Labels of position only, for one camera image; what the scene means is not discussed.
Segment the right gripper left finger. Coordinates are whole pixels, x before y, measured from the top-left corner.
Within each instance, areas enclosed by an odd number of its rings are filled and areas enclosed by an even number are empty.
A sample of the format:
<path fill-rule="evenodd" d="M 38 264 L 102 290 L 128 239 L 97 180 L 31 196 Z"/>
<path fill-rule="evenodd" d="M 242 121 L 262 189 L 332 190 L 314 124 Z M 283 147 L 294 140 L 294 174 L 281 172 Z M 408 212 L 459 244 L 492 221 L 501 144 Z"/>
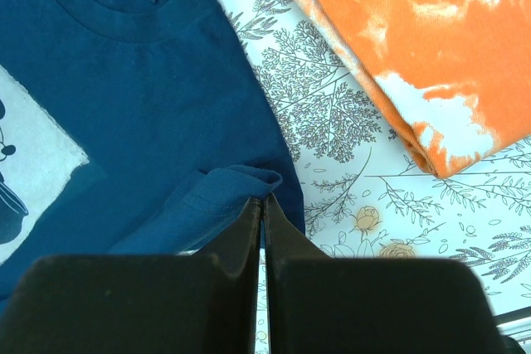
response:
<path fill-rule="evenodd" d="M 1 319 L 4 353 L 251 353 L 261 204 L 193 255 L 38 260 Z"/>

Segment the dark blue t shirt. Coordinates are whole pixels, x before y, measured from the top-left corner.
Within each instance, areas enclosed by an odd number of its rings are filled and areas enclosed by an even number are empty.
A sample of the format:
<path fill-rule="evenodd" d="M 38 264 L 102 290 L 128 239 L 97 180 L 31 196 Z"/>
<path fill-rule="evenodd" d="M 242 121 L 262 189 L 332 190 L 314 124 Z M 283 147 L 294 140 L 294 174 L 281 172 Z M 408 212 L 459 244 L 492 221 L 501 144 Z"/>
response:
<path fill-rule="evenodd" d="M 196 250 L 304 200 L 217 0 L 1 0 L 1 300 L 48 255 Z"/>

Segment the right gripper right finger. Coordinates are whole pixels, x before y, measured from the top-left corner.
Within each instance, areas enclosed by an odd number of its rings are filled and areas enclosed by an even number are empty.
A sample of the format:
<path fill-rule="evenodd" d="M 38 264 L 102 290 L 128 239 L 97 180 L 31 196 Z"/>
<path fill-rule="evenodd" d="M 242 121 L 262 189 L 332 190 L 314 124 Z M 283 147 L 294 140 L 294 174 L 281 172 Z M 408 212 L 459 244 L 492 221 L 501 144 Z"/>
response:
<path fill-rule="evenodd" d="M 449 259 L 327 256 L 264 203 L 273 353 L 519 353 L 479 280 Z"/>

